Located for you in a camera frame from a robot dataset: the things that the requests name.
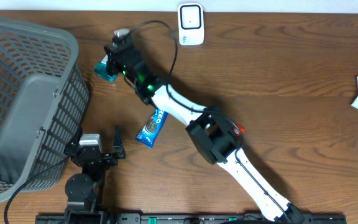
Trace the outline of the blue mouthwash bottle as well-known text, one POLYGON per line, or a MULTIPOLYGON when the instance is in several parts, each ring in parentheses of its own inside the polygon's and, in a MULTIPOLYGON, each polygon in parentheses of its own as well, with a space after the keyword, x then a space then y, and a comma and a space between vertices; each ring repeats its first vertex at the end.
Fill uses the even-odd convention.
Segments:
POLYGON ((102 61, 100 61, 95 67, 94 72, 99 76, 100 78, 107 80, 109 82, 114 82, 117 78, 117 74, 110 75, 107 72, 107 62, 108 62, 108 56, 106 55, 102 61))

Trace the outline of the blue Oreo cookie pack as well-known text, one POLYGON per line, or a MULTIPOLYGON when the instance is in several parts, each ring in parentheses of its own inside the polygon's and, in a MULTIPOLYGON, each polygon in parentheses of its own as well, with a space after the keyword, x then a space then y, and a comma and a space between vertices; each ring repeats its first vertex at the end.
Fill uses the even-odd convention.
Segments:
POLYGON ((146 145, 149 149, 153 148, 167 116, 168 113, 166 111, 155 109, 153 115, 147 120, 135 139, 146 145))

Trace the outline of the red Nescafe stick packet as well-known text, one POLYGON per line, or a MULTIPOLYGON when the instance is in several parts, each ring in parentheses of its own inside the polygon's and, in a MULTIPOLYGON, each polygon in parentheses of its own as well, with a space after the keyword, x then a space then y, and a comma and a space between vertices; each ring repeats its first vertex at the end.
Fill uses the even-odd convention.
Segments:
POLYGON ((245 129, 240 125, 240 124, 235 124, 234 125, 234 132, 240 136, 241 134, 245 133, 245 129))

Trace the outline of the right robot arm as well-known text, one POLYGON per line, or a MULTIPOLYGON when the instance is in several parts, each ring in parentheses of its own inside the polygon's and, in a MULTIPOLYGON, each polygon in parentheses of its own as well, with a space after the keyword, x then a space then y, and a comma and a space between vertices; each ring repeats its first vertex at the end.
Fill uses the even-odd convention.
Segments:
POLYGON ((104 46, 110 75, 122 73, 136 95, 186 126, 197 151, 210 164, 229 173, 251 196, 269 221, 303 223, 305 218, 287 198, 280 195, 247 158, 240 127, 214 107, 198 105, 185 98, 167 81, 153 74, 134 47, 131 32, 117 30, 111 44, 104 46))

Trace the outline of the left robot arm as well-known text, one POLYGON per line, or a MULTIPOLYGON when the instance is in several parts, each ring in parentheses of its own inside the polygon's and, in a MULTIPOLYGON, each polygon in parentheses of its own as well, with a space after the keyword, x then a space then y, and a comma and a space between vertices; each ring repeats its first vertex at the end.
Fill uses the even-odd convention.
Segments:
POLYGON ((103 153, 99 134, 84 134, 79 128, 65 146, 64 153, 81 168, 65 185, 68 197, 64 223, 115 223, 114 215, 103 208, 103 192, 107 170, 126 158, 121 133, 115 127, 113 152, 103 153))

